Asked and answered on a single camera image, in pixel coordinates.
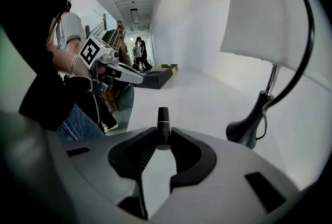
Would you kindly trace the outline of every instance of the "person's arm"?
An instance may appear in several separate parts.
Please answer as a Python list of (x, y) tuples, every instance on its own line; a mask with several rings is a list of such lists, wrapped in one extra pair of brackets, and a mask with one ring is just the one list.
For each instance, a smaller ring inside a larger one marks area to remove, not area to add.
[(78, 54), (80, 50), (79, 43), (80, 40), (78, 38), (72, 39), (69, 42), (67, 42), (68, 52)]
[[(72, 52), (67, 52), (65, 50), (57, 50), (57, 47), (54, 44), (49, 44), (47, 46), (47, 50), (53, 53), (52, 62), (56, 66), (58, 71), (71, 75), (71, 62), (72, 59), (76, 56), (76, 54)], [(78, 77), (90, 78), (89, 70), (80, 58), (77, 58), (75, 61), (75, 72)]]

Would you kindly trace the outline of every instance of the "white floor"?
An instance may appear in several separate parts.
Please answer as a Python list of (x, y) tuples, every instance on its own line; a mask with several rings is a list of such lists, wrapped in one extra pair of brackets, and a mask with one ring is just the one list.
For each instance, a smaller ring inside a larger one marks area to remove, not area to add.
[[(178, 71), (160, 90), (135, 88), (128, 131), (157, 126), (159, 107), (169, 108), (172, 127), (226, 139), (227, 125), (246, 117), (253, 103), (239, 91), (207, 75)], [(254, 151), (285, 172), (272, 131), (268, 130), (264, 140), (258, 141)], [(166, 151), (156, 150), (142, 175), (149, 218), (169, 197), (169, 180), (176, 173), (175, 160), (169, 156)]]

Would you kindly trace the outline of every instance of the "ceiling light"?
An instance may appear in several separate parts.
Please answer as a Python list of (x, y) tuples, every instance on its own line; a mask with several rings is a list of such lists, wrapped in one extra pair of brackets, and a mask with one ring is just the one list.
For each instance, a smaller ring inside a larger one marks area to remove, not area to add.
[(134, 23), (139, 24), (139, 22), (140, 22), (139, 11), (137, 10), (137, 8), (130, 9), (130, 14), (131, 14), (131, 17), (133, 18)]

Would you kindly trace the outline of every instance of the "black plastic part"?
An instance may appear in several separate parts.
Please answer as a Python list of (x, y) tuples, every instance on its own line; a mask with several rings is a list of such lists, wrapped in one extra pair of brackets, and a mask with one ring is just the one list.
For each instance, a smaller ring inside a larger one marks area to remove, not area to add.
[(286, 200), (279, 192), (259, 173), (251, 173), (244, 176), (255, 191), (267, 213), (281, 206)]
[(90, 150), (87, 147), (80, 147), (80, 148), (75, 148), (71, 150), (67, 150), (67, 154), (69, 157), (73, 157), (76, 155), (80, 155), (86, 152), (89, 152)]
[(136, 217), (147, 219), (142, 182), (136, 184), (133, 196), (125, 198), (118, 206)]
[(110, 68), (110, 67), (106, 67), (105, 68), (105, 75), (106, 76), (113, 76), (113, 77), (117, 77), (117, 78), (120, 78), (121, 75), (122, 75), (122, 72), (121, 71), (118, 71), (118, 70), (115, 70), (113, 68)]
[(0, 110), (1, 197), (5, 201), (2, 219), (14, 223), (79, 223), (46, 133), (32, 119)]
[(171, 150), (171, 145), (157, 145), (157, 150)]
[(170, 115), (168, 108), (160, 107), (158, 109), (158, 124), (157, 124), (157, 144), (167, 145), (171, 134)]
[(173, 68), (177, 71), (177, 64), (167, 66), (166, 70), (150, 71), (144, 75), (143, 82), (141, 84), (134, 84), (134, 87), (146, 88), (146, 89), (161, 89), (165, 83), (173, 76)]
[(110, 150), (108, 161), (119, 176), (140, 182), (141, 174), (156, 150), (156, 130), (151, 127)]
[(96, 96), (102, 96), (103, 95), (103, 83), (93, 81), (92, 82), (92, 94)]
[(217, 155), (206, 143), (177, 128), (172, 128), (170, 143), (177, 171), (171, 178), (171, 191), (175, 187), (199, 184), (214, 169)]
[(264, 105), (273, 99), (260, 91), (256, 104), (250, 114), (242, 121), (232, 122), (226, 128), (226, 136), (229, 141), (239, 143), (250, 149), (256, 146), (256, 131), (263, 118)]

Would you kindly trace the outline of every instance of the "staircase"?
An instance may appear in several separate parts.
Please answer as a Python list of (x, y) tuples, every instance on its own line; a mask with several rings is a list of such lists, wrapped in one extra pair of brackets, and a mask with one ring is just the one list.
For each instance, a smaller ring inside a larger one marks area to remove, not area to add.
[(106, 42), (109, 46), (111, 46), (113, 49), (116, 49), (116, 46), (118, 44), (119, 41), (119, 37), (118, 36), (118, 30), (111, 30), (105, 33), (104, 37), (103, 37), (103, 41)]

